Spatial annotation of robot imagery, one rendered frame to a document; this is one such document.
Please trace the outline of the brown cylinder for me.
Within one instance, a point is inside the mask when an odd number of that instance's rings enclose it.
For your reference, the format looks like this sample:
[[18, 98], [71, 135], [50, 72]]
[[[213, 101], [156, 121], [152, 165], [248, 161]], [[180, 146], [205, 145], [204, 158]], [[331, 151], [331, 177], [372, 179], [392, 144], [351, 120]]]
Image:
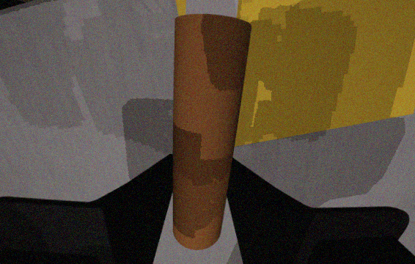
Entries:
[[251, 24], [238, 0], [186, 0], [175, 18], [173, 234], [188, 249], [221, 235]]

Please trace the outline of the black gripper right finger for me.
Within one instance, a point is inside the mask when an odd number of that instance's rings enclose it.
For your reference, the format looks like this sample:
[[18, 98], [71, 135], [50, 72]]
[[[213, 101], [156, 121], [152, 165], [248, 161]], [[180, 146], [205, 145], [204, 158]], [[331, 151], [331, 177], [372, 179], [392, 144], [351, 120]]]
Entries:
[[409, 215], [393, 207], [312, 208], [232, 158], [227, 199], [243, 264], [306, 264], [325, 240], [394, 236]]

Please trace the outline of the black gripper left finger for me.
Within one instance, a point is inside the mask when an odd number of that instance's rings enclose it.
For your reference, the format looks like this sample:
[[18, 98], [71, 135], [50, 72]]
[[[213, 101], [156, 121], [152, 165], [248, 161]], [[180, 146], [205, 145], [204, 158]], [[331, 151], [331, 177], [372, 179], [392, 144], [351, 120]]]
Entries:
[[153, 264], [172, 198], [169, 154], [91, 202], [0, 197], [0, 251], [83, 254], [100, 264]]

